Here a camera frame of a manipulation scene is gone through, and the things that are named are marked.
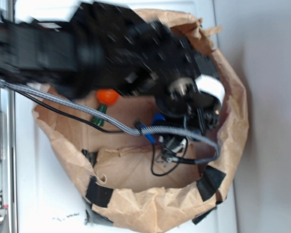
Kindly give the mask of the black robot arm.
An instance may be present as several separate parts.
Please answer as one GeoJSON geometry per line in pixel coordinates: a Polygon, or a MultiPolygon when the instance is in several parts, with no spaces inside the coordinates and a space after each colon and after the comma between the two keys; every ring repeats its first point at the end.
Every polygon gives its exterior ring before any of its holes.
{"type": "Polygon", "coordinates": [[[102,2],[68,22],[0,23],[0,78],[49,83],[69,99],[112,89],[154,96],[171,118],[219,119],[224,90],[212,60],[158,19],[102,2]]]}

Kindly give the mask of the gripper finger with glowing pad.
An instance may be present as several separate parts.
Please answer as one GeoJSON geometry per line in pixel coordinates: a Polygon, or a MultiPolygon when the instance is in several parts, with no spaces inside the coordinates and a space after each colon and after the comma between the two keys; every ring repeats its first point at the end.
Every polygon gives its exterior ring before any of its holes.
{"type": "Polygon", "coordinates": [[[214,96],[219,102],[224,101],[225,88],[218,79],[202,74],[196,78],[196,86],[200,92],[214,96]]]}

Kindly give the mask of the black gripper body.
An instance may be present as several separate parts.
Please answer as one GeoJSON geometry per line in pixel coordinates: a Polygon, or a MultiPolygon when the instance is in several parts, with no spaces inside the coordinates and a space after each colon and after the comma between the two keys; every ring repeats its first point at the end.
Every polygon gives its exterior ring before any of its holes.
{"type": "Polygon", "coordinates": [[[219,100],[196,86],[202,74],[220,80],[218,71],[213,60],[193,49],[186,37],[136,14],[99,14],[95,27],[104,48],[96,90],[112,89],[125,97],[153,96],[169,118],[218,121],[219,100]]]}

